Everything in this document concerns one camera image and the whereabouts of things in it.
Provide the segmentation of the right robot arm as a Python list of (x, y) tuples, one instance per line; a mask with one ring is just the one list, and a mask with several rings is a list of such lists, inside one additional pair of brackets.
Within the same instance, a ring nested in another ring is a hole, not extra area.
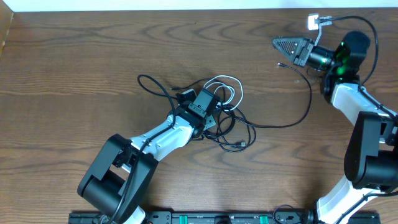
[(273, 47), (294, 65), (322, 71), (320, 91), (354, 129), (344, 158), (344, 176), (309, 212), (306, 223), (348, 223), (368, 201), (397, 195), (397, 113), (360, 82), (358, 71), (370, 38), (347, 33), (336, 50), (304, 37), (275, 37)]

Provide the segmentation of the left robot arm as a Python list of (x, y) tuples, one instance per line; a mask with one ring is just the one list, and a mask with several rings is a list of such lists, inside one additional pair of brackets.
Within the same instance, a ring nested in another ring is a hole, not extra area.
[(111, 136), (83, 176), (78, 195), (110, 223), (143, 223), (146, 213), (139, 205), (158, 163), (215, 125), (219, 96), (202, 89), (177, 98), (178, 107), (158, 127), (129, 139)]

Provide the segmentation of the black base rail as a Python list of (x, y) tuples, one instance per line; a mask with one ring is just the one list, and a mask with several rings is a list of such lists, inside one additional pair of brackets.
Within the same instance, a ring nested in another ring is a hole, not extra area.
[[(101, 213), (70, 213), (69, 224), (107, 223), (108, 218)], [(147, 213), (144, 224), (270, 224), (270, 223), (317, 223), (309, 212), (279, 210), (266, 213), (177, 213), (156, 211)], [(379, 214), (374, 212), (355, 213), (349, 224), (380, 224)]]

